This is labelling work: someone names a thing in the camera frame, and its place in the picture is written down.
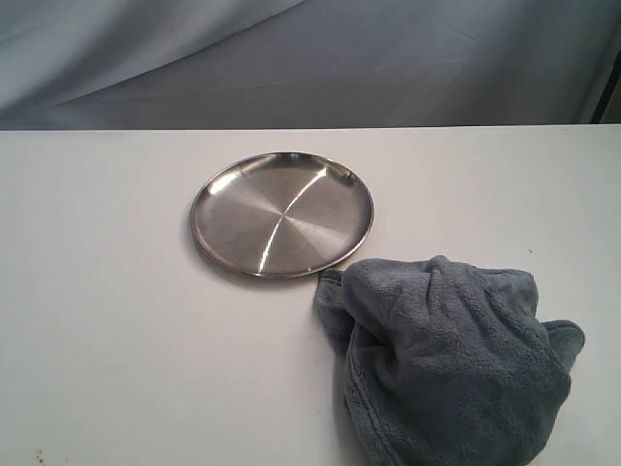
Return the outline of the round stainless steel plate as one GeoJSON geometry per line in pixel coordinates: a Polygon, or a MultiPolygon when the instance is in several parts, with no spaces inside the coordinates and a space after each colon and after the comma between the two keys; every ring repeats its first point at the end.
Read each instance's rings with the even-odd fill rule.
{"type": "Polygon", "coordinates": [[[304,152],[270,152],[223,169],[188,214],[200,253],[232,272],[300,278],[361,247],[374,222],[366,184],[346,166],[304,152]]]}

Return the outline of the grey backdrop cloth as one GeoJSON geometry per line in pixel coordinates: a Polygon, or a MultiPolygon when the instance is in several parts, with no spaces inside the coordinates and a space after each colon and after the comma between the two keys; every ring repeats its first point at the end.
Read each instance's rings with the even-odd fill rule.
{"type": "Polygon", "coordinates": [[[5,1],[5,130],[586,122],[616,1],[5,1]]]}

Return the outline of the black stand pole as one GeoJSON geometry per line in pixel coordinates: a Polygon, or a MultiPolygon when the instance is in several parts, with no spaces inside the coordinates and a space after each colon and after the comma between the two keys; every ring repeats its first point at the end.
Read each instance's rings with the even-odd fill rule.
{"type": "Polygon", "coordinates": [[[610,70],[605,87],[600,95],[596,108],[589,120],[590,124],[599,124],[607,111],[615,88],[620,80],[620,54],[617,54],[610,70]]]}

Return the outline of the grey fleece cloth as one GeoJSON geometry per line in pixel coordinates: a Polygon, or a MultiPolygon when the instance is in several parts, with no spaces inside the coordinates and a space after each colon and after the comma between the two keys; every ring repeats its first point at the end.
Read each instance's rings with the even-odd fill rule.
{"type": "Polygon", "coordinates": [[[375,465],[526,465],[544,449],[584,347],[541,321],[533,276],[444,256],[365,259],[318,278],[346,411],[375,465]]]}

